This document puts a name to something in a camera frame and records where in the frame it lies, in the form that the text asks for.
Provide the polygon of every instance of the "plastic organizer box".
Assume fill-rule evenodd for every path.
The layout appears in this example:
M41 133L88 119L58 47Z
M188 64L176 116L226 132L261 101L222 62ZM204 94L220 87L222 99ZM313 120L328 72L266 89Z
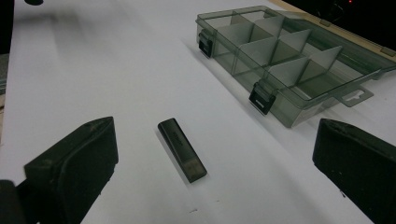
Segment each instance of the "plastic organizer box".
M373 94L361 83L396 68L393 50L307 13L247 7L200 14L196 22L201 51L286 127L339 102L368 99Z

